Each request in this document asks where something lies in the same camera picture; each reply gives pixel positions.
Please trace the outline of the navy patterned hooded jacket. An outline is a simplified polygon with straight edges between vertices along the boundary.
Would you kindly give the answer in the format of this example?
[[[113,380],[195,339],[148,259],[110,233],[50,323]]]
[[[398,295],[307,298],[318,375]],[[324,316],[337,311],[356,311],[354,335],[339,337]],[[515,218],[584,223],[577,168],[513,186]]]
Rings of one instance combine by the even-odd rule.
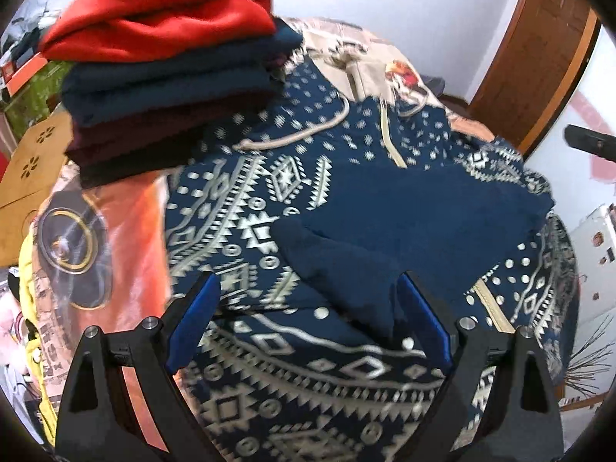
[[[434,103],[351,100],[301,53],[282,94],[209,129],[169,188],[174,293],[220,281],[183,380],[230,461],[393,459],[445,376],[405,272],[455,318],[532,328],[562,381],[576,264],[549,183]]]

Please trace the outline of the dark folded clothes stack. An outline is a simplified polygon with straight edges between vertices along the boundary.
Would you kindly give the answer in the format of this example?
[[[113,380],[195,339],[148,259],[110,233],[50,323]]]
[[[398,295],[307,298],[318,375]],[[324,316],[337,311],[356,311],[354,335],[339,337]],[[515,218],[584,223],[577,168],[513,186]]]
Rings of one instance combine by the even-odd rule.
[[[303,42],[283,20],[273,35],[150,63],[78,63],[60,101],[72,121],[67,158],[89,189],[186,163],[201,138],[236,115],[267,108]]]

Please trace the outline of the white sliding wardrobe door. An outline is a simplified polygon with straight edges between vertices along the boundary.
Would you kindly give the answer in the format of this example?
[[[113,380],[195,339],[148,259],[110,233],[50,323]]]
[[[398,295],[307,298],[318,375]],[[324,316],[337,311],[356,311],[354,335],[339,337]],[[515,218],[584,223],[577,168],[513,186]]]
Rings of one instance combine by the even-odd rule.
[[[582,79],[527,160],[556,203],[547,220],[559,328],[547,349],[563,360],[564,411],[600,405],[615,378],[615,165],[568,146],[568,124],[615,137],[615,42],[600,31]]]

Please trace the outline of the wooden door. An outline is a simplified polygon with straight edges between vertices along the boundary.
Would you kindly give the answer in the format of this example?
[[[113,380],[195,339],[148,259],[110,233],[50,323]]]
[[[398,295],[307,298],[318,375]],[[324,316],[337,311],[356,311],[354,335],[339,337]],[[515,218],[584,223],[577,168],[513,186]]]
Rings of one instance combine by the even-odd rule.
[[[599,28],[588,0],[518,0],[472,117],[530,154],[581,80]]]

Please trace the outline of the printed bed blanket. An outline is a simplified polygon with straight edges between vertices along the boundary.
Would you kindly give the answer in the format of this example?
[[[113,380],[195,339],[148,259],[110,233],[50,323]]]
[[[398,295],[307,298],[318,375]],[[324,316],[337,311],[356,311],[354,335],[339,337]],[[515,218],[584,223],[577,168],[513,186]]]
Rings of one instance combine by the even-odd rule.
[[[396,47],[336,22],[283,21],[303,37],[301,48],[282,68],[284,85],[291,61],[307,53],[346,98],[373,96],[386,102],[409,98],[419,106],[434,103],[445,109],[454,131],[484,142],[501,139],[447,109]],[[59,416],[69,368],[86,328],[97,325],[106,333],[133,330],[144,318],[161,316],[173,299],[185,296],[205,273],[198,274],[186,294],[174,293],[165,239],[169,182],[198,159],[201,144],[183,165],[103,186],[82,188],[78,174],[52,192],[35,218],[20,271],[27,281],[24,293],[31,297],[30,318],[43,346],[42,381],[51,400],[49,415]],[[183,380],[188,365],[173,378],[212,440],[189,399]]]

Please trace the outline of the green patterned box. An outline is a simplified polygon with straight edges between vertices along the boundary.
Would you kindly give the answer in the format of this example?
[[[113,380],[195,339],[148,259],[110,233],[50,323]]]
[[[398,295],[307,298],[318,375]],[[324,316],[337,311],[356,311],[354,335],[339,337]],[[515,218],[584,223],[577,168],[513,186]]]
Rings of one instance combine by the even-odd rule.
[[[47,119],[60,103],[60,88],[71,63],[51,62],[23,85],[3,113],[13,136],[20,141],[31,126]]]

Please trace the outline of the clutter pile on box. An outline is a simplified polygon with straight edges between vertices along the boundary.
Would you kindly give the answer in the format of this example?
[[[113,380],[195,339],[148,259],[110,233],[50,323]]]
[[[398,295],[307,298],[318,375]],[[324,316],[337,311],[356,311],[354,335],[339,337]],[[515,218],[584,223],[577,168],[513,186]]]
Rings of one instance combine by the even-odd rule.
[[[40,42],[56,22],[60,10],[50,0],[31,0],[1,35],[1,92],[5,101],[22,88],[25,67],[38,54]]]

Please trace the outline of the red folded garment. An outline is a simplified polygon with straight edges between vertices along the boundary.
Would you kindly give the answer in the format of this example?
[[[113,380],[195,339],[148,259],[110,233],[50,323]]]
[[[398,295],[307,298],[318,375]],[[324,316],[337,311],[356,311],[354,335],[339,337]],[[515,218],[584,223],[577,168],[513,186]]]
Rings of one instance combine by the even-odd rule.
[[[74,0],[38,50],[48,60],[141,63],[275,30],[271,0]]]

